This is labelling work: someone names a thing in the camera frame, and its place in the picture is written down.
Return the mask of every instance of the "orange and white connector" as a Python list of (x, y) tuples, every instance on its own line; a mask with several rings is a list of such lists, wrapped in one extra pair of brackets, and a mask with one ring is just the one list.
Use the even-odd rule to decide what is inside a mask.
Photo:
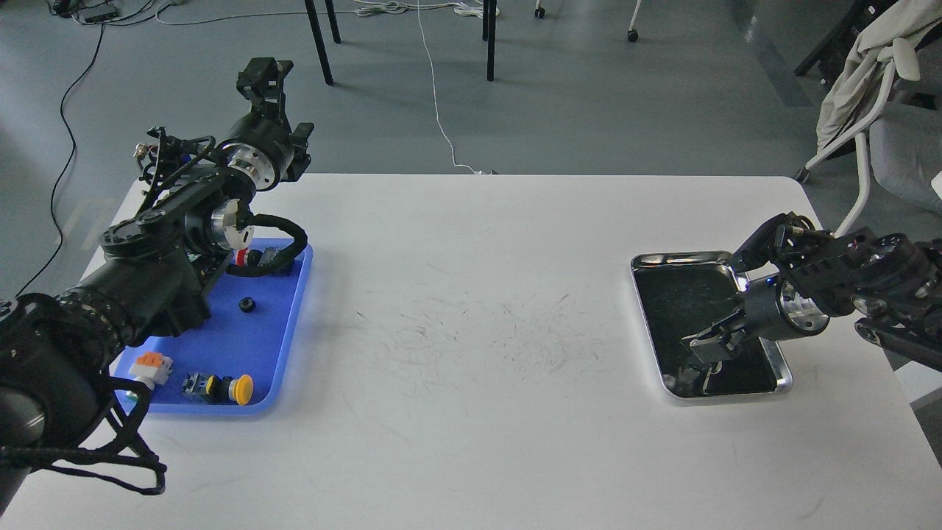
[(146, 352), (135, 359), (128, 373), (135, 376), (135, 381), (140, 381), (147, 385), (148, 389), (153, 390), (154, 384), (163, 385), (167, 382), (171, 374), (171, 366), (173, 366), (173, 359), (170, 357), (157, 352)]

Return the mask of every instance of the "table leg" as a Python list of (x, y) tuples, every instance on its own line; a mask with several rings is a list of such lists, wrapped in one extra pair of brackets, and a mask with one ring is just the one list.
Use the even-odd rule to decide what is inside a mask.
[(327, 4), (327, 20), (331, 23), (331, 34), (333, 35), (333, 41), (337, 44), (340, 43), (340, 28), (337, 27), (337, 13), (333, 10), (333, 0), (326, 0)]
[(307, 8), (307, 20), (311, 23), (311, 33), (314, 34), (314, 44), (317, 47), (317, 56), (320, 58), (320, 70), (324, 73), (324, 82), (332, 85), (331, 63), (327, 60), (324, 36), (320, 33), (320, 23), (317, 21), (317, 9), (314, 7), (314, 0), (304, 0), (304, 7)]
[(490, 0), (490, 12), (485, 13), (487, 24), (487, 80), (494, 81), (494, 44), (497, 40), (497, 0)]
[(481, 8), (481, 14), (483, 16), (481, 16), (480, 19), (483, 24), (482, 26), (483, 29), (481, 30), (480, 39), (482, 41), (487, 41), (487, 13), (488, 13), (488, 7), (491, 5), (491, 0), (482, 0), (482, 1), (484, 2), (484, 7)]

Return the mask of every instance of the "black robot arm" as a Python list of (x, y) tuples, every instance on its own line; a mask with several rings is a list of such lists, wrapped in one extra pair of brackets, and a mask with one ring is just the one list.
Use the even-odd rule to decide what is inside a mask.
[(783, 213), (730, 260), (738, 273), (766, 263), (778, 273), (751, 281), (732, 314), (684, 338), (701, 362), (734, 358), (751, 337), (817, 335), (830, 318), (857, 310), (865, 315), (855, 324), (864, 340), (942, 371), (942, 241), (877, 238), (866, 228), (835, 238)]
[[(290, 61), (254, 58), (236, 87), (252, 103), (228, 140), (179, 140), (162, 127), (139, 145), (141, 180), (149, 189), (138, 214), (105, 231), (106, 263), (59, 296), (29, 293), (0, 302), (0, 512), (31, 471), (98, 476), (144, 494), (163, 491), (166, 466), (138, 434), (148, 388), (109, 375), (125, 346), (152, 336), (179, 336), (210, 318), (207, 295), (225, 273), (259, 276), (293, 260), (307, 244), (287, 219), (255, 215), (255, 193), (296, 181), (310, 163), (312, 124), (292, 131), (284, 115)], [(274, 226), (293, 242), (265, 265), (230, 264), (252, 240), (255, 225)], [(128, 414), (115, 391), (134, 392)], [(79, 445), (107, 420), (115, 438), (89, 450)], [(137, 456), (119, 455), (124, 449)], [(156, 484), (139, 488), (75, 468), (99, 462), (152, 470)]]

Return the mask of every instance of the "gray floor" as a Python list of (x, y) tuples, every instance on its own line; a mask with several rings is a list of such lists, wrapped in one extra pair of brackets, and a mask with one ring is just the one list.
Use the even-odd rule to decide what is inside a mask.
[[(123, 12), (142, 3), (115, 2)], [(625, 40), (628, 4), (546, 0), (546, 18), (536, 20), (529, 0), (501, 2), (494, 83), (484, 80), (480, 21), (449, 9), (424, 12), (442, 122), (459, 162), (501, 174), (775, 175), (793, 174), (813, 154), (823, 90), (814, 71), (807, 78), (789, 71), (849, 1), (646, 2), (633, 44)], [(161, 18), (301, 6), (190, 0)], [(339, 17), (344, 42), (328, 43), (333, 87), (322, 81), (303, 15), (108, 27), (98, 63), (66, 108), (78, 152), (56, 201), (65, 245), (31, 289), (55, 293), (79, 278), (137, 177), (130, 155), (147, 140), (145, 129), (225, 134), (247, 109), (234, 84), (251, 57), (295, 61), (289, 117), (317, 125), (309, 171), (463, 173), (451, 166), (435, 123), (415, 13)], [(326, 17), (321, 22), (326, 30)], [(0, 297), (11, 297), (55, 249), (48, 195), (69, 155), (58, 102), (97, 35), (97, 27), (49, 16), (41, 0), (0, 3)], [(853, 160), (822, 164), (806, 189), (824, 225), (835, 228), (856, 193)], [(940, 235), (940, 221), (878, 189), (859, 224), (927, 240)], [(942, 407), (920, 412), (937, 453), (940, 416)]]

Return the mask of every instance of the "stainless steel tray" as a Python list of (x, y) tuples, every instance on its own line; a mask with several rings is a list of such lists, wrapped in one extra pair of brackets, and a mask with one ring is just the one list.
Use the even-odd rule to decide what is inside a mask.
[(746, 289), (745, 275), (729, 268), (729, 258), (726, 252), (691, 252), (644, 254), (631, 261), (661, 386), (676, 398), (710, 401), (791, 388), (788, 364), (770, 340), (744, 341), (739, 357), (709, 370), (690, 367), (690, 352), (681, 338), (731, 312), (732, 295)]

